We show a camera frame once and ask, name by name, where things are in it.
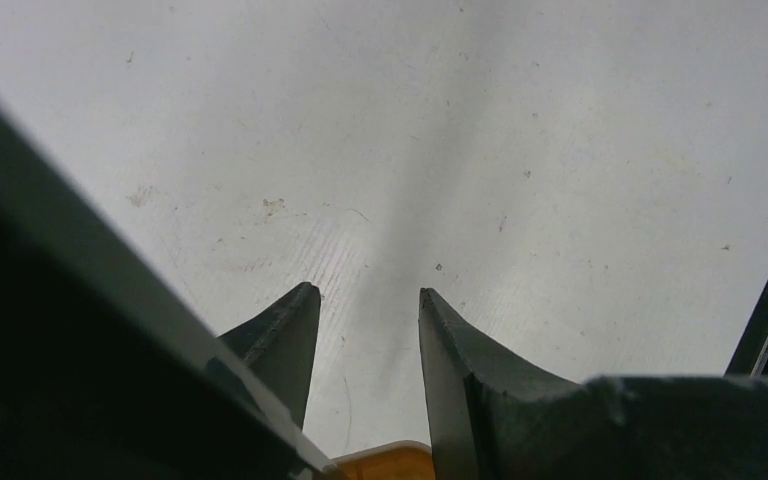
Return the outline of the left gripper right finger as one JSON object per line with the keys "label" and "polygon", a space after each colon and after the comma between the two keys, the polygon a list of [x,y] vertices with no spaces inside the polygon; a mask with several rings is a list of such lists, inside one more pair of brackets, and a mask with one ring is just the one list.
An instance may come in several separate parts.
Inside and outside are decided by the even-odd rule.
{"label": "left gripper right finger", "polygon": [[768,376],[550,373],[419,294],[440,479],[768,479]]}

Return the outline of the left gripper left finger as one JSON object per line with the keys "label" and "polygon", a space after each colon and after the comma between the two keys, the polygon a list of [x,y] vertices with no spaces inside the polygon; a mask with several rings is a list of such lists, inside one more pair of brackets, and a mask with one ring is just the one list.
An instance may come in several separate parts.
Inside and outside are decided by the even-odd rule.
{"label": "left gripper left finger", "polygon": [[302,428],[321,308],[319,289],[302,282],[219,339],[263,382]]}

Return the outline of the beige patterned umbrella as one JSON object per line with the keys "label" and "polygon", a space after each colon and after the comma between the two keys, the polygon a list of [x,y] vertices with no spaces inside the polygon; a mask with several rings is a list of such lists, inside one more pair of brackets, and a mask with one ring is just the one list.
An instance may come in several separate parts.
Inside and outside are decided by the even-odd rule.
{"label": "beige patterned umbrella", "polygon": [[329,459],[0,114],[0,479],[431,479]]}

